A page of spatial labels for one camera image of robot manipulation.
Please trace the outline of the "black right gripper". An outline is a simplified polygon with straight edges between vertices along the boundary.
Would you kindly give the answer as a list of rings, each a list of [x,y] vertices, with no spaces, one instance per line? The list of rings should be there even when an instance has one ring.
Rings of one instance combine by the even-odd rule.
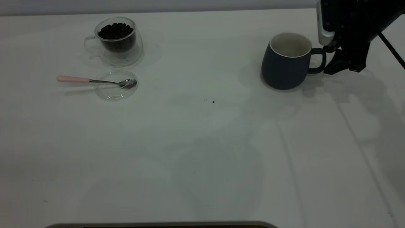
[[[339,29],[328,51],[334,52],[324,73],[334,75],[349,69],[361,72],[366,68],[370,43],[381,31],[380,0],[338,0]]]

